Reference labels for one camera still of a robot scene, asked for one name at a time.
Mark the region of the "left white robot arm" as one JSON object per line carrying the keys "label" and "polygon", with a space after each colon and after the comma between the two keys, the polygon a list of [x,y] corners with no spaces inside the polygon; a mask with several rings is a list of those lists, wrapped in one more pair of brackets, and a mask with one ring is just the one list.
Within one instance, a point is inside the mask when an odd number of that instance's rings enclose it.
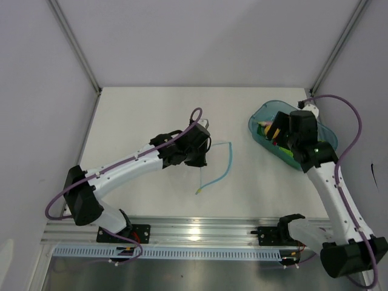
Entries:
{"label": "left white robot arm", "polygon": [[72,167],[65,186],[69,191],[64,199],[77,226],[95,223],[106,229],[120,243],[132,234],[132,225],[121,209],[115,209],[102,199],[122,184],[146,173],[177,166],[206,166],[206,153],[210,142],[207,119],[200,119],[188,132],[175,130],[151,139],[134,154],[119,161],[83,170]]}

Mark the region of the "light green toy pepper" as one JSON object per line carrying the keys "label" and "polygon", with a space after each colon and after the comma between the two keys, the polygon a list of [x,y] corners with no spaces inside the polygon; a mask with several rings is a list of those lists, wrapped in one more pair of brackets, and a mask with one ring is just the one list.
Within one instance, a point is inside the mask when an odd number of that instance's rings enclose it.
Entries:
{"label": "light green toy pepper", "polygon": [[288,149],[285,149],[284,147],[280,147],[280,146],[276,146],[276,148],[279,150],[279,151],[282,151],[283,153],[285,153],[286,155],[290,156],[291,158],[293,158],[293,153],[288,150]]}

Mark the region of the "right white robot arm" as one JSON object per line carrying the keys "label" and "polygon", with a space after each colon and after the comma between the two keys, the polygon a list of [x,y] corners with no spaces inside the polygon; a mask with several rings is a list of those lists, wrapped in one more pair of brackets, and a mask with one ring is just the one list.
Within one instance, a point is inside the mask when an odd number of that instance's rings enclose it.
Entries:
{"label": "right white robot arm", "polygon": [[321,198],[333,234],[314,227],[300,216],[283,218],[277,238],[283,244],[295,240],[317,253],[332,278],[349,276],[376,265],[387,253],[387,240],[377,237],[358,211],[343,180],[340,163],[330,143],[318,139],[318,123],[310,111],[278,112],[266,138],[290,150]]}

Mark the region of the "clear zip bag teal zipper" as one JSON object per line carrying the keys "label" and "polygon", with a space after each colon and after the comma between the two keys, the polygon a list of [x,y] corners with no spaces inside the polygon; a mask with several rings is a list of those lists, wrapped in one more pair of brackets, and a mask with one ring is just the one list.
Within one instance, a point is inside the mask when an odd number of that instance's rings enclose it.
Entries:
{"label": "clear zip bag teal zipper", "polygon": [[168,183],[166,189],[171,193],[188,193],[200,196],[209,187],[224,180],[233,163],[233,146],[231,141],[216,140],[206,155],[207,165],[188,166],[184,163],[167,169]]}

